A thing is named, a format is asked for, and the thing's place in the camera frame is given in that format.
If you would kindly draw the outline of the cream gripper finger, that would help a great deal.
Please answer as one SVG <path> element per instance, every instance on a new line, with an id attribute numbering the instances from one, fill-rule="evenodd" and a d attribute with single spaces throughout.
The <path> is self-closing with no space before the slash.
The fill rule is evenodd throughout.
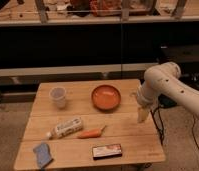
<path id="1" fill-rule="evenodd" d="M 140 107 L 138 109 L 138 122 L 139 123 L 144 122 L 148 118 L 148 115 L 149 115 L 149 109 Z"/>

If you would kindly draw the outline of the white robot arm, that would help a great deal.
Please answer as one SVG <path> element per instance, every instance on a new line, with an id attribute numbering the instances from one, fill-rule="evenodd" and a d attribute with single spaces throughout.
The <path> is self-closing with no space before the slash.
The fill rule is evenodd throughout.
<path id="1" fill-rule="evenodd" d="M 140 106 L 150 107 L 163 94 L 183 106 L 199 119 L 199 91 L 179 80 L 180 67 L 174 62 L 166 62 L 148 68 L 144 72 L 144 82 L 136 92 Z"/>

